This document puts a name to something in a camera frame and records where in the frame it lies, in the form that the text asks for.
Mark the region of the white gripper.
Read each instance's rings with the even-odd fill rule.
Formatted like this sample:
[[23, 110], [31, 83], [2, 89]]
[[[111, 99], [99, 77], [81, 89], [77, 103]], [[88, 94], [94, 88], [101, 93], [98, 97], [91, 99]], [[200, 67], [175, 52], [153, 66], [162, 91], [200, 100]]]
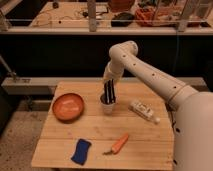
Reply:
[[117, 82], [122, 77], [122, 68], [115, 66], [114, 64], [108, 63], [104, 70], [103, 81], [104, 83], [104, 95], [105, 95], [105, 104], [115, 103], [115, 91], [114, 91], [114, 82]]

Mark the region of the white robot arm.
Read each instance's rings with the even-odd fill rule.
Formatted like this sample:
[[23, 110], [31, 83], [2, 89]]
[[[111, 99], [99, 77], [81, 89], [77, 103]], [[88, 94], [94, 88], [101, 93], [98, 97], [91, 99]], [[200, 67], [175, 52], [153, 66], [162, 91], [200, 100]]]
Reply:
[[134, 41], [113, 45], [103, 82], [118, 82], [128, 70], [157, 95], [175, 114], [173, 171], [213, 171], [213, 92], [192, 86], [141, 61]]

